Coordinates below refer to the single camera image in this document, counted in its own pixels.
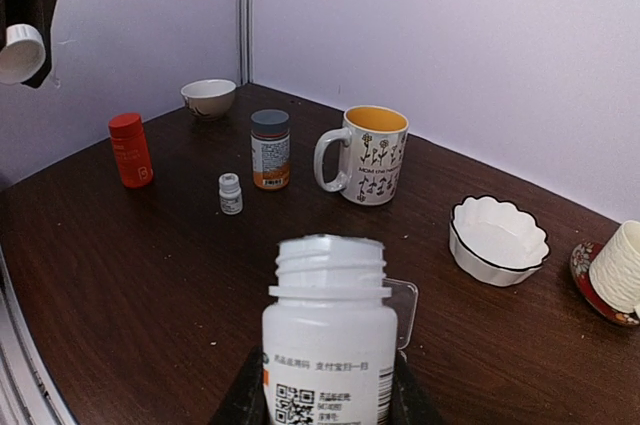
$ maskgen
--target saucer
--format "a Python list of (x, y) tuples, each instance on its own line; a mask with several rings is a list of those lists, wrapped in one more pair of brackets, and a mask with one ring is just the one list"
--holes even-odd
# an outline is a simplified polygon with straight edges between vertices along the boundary
[(623, 327), (637, 327), (640, 325), (640, 317), (635, 313), (624, 313), (609, 306), (596, 293), (589, 278), (591, 263), (602, 250), (601, 243), (583, 242), (573, 249), (569, 265), (571, 276), (576, 282), (578, 290), (596, 311), (607, 320)]

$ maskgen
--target mug handle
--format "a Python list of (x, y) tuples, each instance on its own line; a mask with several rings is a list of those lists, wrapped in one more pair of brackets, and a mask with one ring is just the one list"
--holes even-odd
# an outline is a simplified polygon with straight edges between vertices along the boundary
[(313, 155), (313, 173), (316, 176), (316, 182), (320, 188), (327, 192), (339, 192), (346, 188), (349, 183), (349, 177), (342, 170), (338, 171), (338, 175), (330, 182), (324, 181), (322, 173), (322, 165), (324, 162), (324, 154), (329, 145), (333, 142), (340, 141), (345, 147), (351, 145), (351, 131), (348, 128), (340, 128), (338, 130), (329, 130), (320, 137), (316, 144), (316, 150)]

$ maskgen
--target white cup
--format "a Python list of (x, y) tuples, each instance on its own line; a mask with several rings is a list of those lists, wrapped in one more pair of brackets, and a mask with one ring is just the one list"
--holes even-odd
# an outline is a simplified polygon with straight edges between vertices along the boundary
[[(359, 106), (344, 113), (343, 128), (326, 132), (316, 145), (313, 159), (318, 185), (340, 192), (359, 205), (382, 205), (398, 186), (409, 121), (384, 107)], [(327, 147), (340, 142), (338, 176), (326, 183), (322, 164)]]
[(26, 82), (40, 70), (46, 56), (42, 35), (34, 27), (25, 23), (7, 27), (6, 45), (0, 50), (0, 83)]
[(596, 293), (612, 308), (640, 315), (640, 222), (624, 222), (589, 268)]

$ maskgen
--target white pill bottle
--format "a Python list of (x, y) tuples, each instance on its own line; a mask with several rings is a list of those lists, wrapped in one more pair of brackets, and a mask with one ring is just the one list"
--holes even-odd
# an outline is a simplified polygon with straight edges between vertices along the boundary
[(387, 423), (398, 320), (382, 304), (383, 245), (331, 235), (280, 244), (262, 317), (273, 425)]

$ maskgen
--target barcode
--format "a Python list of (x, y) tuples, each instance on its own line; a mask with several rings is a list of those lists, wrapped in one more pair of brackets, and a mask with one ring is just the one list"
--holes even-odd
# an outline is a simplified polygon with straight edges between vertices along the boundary
[(392, 390), (393, 368), (385, 368), (380, 372), (378, 380), (378, 425), (386, 425), (387, 423)]
[(278, 384), (276, 386), (276, 423), (283, 425), (311, 425), (316, 393), (311, 390), (298, 390)]
[(265, 187), (276, 187), (278, 185), (282, 185), (282, 178), (278, 178), (278, 179), (273, 179), (273, 180), (263, 180), (262, 184)]

